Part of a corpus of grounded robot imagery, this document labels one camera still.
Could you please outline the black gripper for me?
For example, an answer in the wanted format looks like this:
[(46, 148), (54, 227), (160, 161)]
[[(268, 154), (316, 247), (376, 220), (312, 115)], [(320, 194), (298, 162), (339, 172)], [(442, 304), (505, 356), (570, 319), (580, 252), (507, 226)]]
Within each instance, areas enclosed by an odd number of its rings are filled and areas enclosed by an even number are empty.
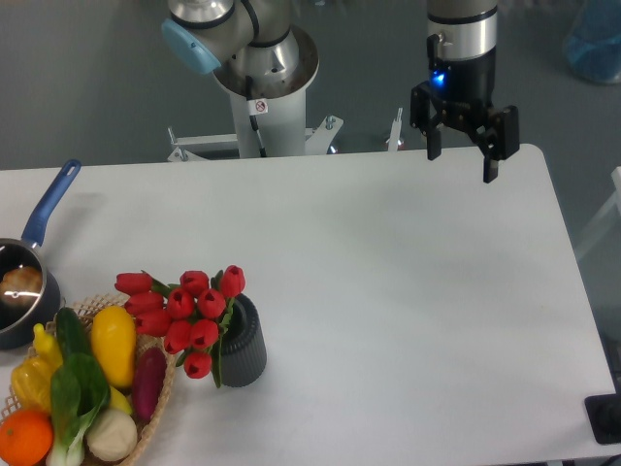
[(493, 182), (500, 162), (519, 150), (518, 108), (492, 108), (496, 51), (463, 60), (442, 59), (434, 49), (428, 55), (429, 78), (411, 90), (409, 125), (425, 137), (430, 161), (441, 155), (441, 124), (470, 131), (483, 155), (483, 181)]

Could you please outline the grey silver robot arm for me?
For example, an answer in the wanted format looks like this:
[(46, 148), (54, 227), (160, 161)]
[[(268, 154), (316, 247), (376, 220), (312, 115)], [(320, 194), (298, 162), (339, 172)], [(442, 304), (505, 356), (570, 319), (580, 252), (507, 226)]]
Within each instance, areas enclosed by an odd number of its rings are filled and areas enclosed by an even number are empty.
[[(286, 1), (172, 1), (161, 26), (174, 55), (200, 75), (214, 75), (229, 94), (241, 157), (327, 153), (342, 121), (327, 116), (306, 126), (306, 91), (318, 70), (311, 37), (290, 20)], [(497, 5), (493, 1), (427, 4), (428, 78), (393, 120), (387, 146), (401, 127), (418, 129), (429, 159), (441, 154), (441, 129), (466, 134), (483, 154), (483, 178), (520, 146), (518, 111), (497, 109)]]

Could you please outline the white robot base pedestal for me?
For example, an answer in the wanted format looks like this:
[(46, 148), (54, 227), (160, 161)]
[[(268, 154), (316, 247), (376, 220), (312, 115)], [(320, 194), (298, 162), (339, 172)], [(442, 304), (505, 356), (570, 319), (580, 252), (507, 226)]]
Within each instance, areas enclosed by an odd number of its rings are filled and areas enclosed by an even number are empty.
[(318, 71), (316, 45), (293, 26), (284, 38), (265, 48), (248, 45), (227, 61), (217, 59), (189, 31), (171, 20), (163, 35), (178, 58), (195, 72), (214, 74), (229, 95), (236, 135), (181, 138), (180, 150), (216, 150), (236, 144), (239, 157), (282, 157), (332, 153), (343, 127), (337, 116), (326, 116), (307, 127), (307, 89)]

